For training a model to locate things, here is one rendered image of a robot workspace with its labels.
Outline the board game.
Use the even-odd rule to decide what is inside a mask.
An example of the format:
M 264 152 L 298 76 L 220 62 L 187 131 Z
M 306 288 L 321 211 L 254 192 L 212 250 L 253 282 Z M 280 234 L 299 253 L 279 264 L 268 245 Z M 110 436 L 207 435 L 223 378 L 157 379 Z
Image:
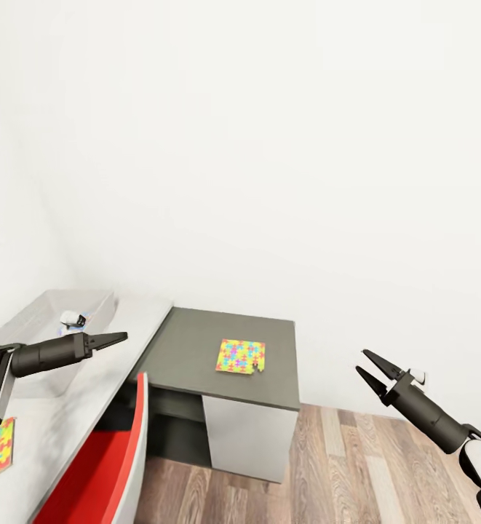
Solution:
M 89 319 L 90 319 L 90 317 L 91 317 L 92 315 L 93 315 L 93 313 L 90 312 L 90 311 L 86 311 L 86 312 L 83 314 L 83 316 L 86 318 L 86 322 L 85 322 L 85 325 L 84 325 L 83 327 L 80 327 L 80 328 L 79 328 L 80 331 L 83 331 L 84 329 L 86 329 L 86 324 L 89 322 Z

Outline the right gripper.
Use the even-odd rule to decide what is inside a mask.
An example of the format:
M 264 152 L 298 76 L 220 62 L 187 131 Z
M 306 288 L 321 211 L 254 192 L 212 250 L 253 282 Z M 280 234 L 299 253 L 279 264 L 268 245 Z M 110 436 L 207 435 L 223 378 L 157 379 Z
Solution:
M 386 407 L 393 405 L 407 420 L 420 429 L 420 432 L 426 434 L 432 429 L 433 424 L 436 424 L 441 419 L 443 409 L 411 384 L 415 377 L 408 370 L 405 372 L 400 367 L 370 350 L 363 349 L 362 352 L 391 381 L 397 380 L 396 384 L 388 392 L 386 385 L 382 381 L 370 375 L 359 365 L 355 367 L 357 372 L 381 399 L 381 402 Z

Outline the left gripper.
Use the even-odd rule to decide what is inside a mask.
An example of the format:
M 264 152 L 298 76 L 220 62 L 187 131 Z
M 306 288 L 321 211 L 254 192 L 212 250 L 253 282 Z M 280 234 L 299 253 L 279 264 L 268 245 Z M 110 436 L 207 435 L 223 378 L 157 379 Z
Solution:
M 81 331 L 43 341 L 39 347 L 39 362 L 43 371 L 55 370 L 66 365 L 84 362 L 93 357 L 92 350 L 111 345 L 128 337 L 128 332 L 106 333 L 89 336 Z

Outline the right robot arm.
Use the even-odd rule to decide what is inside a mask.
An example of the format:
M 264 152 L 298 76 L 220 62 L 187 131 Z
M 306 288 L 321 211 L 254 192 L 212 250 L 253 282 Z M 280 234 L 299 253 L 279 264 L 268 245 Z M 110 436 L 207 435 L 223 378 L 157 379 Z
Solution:
M 429 374 L 418 369 L 406 372 L 390 361 L 370 350 L 362 352 L 396 384 L 388 392 L 386 385 L 357 365 L 355 368 L 371 386 L 381 402 L 393 405 L 420 432 L 426 434 L 447 455 L 456 452 L 461 446 L 459 464 L 462 471 L 481 487 L 481 432 L 469 423 L 460 424 L 449 416 L 433 400 L 426 396 L 429 390 Z M 481 509 L 481 489 L 476 495 Z

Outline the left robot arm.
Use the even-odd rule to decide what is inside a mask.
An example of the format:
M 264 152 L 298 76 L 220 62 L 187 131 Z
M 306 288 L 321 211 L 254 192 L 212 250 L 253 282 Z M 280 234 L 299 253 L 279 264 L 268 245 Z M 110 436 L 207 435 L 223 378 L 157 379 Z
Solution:
M 93 357 L 93 349 L 128 337 L 128 332 L 89 336 L 79 329 L 85 325 L 86 318 L 73 311 L 64 311 L 60 322 L 63 324 L 61 338 L 31 345 L 16 343 L 0 346 L 0 425 L 16 378 L 84 362 Z

